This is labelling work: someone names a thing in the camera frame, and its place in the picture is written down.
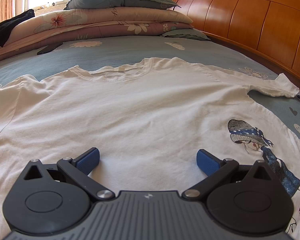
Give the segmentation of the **white printed t-shirt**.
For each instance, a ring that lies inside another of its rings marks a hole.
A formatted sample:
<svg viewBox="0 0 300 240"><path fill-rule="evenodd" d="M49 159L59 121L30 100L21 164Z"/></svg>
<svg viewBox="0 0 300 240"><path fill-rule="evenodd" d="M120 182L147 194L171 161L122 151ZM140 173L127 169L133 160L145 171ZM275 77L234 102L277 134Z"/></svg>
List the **white printed t-shirt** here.
<svg viewBox="0 0 300 240"><path fill-rule="evenodd" d="M31 159L55 163L96 147L93 178L121 190L184 191L201 181L196 153L252 164L269 149L298 181L290 234L300 239L300 126L288 128L249 91L293 98L280 74L262 80L177 57L89 72L79 66L38 81L23 75L0 88L0 239L9 233L2 204Z"/></svg>

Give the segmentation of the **blue-green floral bed sheet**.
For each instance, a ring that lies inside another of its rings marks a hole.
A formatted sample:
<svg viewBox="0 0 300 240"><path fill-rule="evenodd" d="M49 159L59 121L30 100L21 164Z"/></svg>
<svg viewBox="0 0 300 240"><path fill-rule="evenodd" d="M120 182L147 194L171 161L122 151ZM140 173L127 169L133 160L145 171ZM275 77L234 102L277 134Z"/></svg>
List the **blue-green floral bed sheet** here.
<svg viewBox="0 0 300 240"><path fill-rule="evenodd" d="M13 51L0 60L0 86L18 77L30 74L42 80L78 65L86 70L104 66L118 67L135 64L144 58L179 57L190 63L202 63L237 71L261 81L277 77L274 67L248 53L241 54L226 44L197 41L188 38L163 38L158 36L122 36L62 42L61 46L43 55L41 49L28 52Z"/></svg>

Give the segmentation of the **wooden headboard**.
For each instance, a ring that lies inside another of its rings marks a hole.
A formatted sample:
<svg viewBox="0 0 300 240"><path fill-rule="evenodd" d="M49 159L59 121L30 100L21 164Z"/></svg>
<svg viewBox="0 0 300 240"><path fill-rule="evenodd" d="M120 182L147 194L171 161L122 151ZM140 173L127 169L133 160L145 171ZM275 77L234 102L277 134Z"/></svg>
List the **wooden headboard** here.
<svg viewBox="0 0 300 240"><path fill-rule="evenodd" d="M300 87L300 0L174 1L196 29Z"/></svg>

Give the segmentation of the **blue-green lower pillow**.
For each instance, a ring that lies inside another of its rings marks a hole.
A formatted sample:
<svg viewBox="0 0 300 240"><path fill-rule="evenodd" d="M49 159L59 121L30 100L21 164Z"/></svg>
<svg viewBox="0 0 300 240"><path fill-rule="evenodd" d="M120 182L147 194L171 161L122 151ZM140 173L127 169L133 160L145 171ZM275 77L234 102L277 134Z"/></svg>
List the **blue-green lower pillow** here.
<svg viewBox="0 0 300 240"><path fill-rule="evenodd" d="M188 38L198 41L210 41L210 38L208 38L202 31L197 29L175 29L165 32L161 36L172 38Z"/></svg>

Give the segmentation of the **pink floral folded quilt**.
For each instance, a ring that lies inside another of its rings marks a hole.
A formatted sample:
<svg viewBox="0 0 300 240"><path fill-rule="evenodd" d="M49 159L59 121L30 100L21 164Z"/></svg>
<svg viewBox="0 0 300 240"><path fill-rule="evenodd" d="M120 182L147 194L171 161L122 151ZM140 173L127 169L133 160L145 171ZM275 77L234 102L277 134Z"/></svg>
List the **pink floral folded quilt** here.
<svg viewBox="0 0 300 240"><path fill-rule="evenodd" d="M115 7L50 12L17 25L0 47L0 61L58 42L91 38L149 35L191 29L192 20L177 11Z"/></svg>

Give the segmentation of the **black garment on quilt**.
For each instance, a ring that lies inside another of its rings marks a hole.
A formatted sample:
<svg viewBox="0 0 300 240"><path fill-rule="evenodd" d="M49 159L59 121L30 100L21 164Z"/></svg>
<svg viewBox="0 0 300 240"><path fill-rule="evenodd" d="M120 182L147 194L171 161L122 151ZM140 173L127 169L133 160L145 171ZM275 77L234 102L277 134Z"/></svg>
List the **black garment on quilt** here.
<svg viewBox="0 0 300 240"><path fill-rule="evenodd" d="M13 18L0 22L0 47L3 47L10 37L12 30L20 23L35 16L34 10L29 9Z"/></svg>

